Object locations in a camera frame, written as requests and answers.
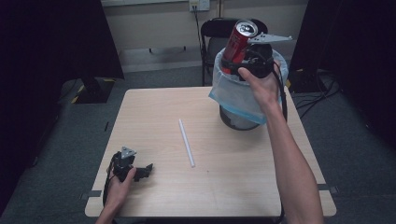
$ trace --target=hand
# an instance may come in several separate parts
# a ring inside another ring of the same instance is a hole
[[[123,182],[110,171],[113,176],[108,184],[108,192],[105,207],[103,208],[96,224],[111,223],[114,216],[120,211],[125,203],[131,184],[136,174],[136,168],[132,168]]]
[[[110,183],[108,185],[107,199],[105,207],[110,206],[111,208],[115,208],[120,210],[120,208],[125,203],[126,197],[128,196],[131,184],[134,180],[134,174],[136,173],[136,168],[132,168],[128,175],[126,176],[123,182],[120,182],[119,178],[113,174],[113,171],[110,173],[111,178]]]
[[[275,63],[280,67],[280,62],[275,61]],[[276,74],[279,74],[276,64],[274,64],[274,69]],[[266,114],[270,106],[277,105],[279,87],[274,74],[270,74],[265,78],[257,78],[243,67],[239,68],[238,72],[253,90],[254,98],[259,104],[262,113]]]

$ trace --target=clear plastic bag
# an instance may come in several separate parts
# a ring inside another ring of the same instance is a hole
[[[253,92],[246,81],[240,81],[237,75],[224,74],[219,65],[224,49],[218,53],[213,69],[213,87],[209,97],[229,112],[258,124],[264,124],[266,118],[254,99]],[[289,69],[285,59],[276,50],[273,58],[280,61],[280,72],[286,83]]]

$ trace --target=wall outlet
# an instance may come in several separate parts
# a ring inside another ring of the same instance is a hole
[[[210,9],[210,0],[189,0],[190,3],[190,12],[194,11],[194,8],[197,11],[208,11]]]
[[[194,8],[199,11],[199,0],[189,0],[190,3],[190,12],[194,11]]]

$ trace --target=forearm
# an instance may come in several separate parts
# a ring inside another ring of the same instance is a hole
[[[96,224],[111,224],[113,218],[116,216],[118,209],[112,206],[105,206]]]
[[[290,223],[323,221],[316,179],[290,132],[280,106],[265,109],[276,167],[276,183]]]

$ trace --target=soda can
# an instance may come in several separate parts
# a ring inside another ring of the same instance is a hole
[[[233,27],[227,46],[221,58],[221,70],[230,74],[227,63],[241,63],[245,58],[248,40],[258,34],[258,27],[253,21],[240,20]]]

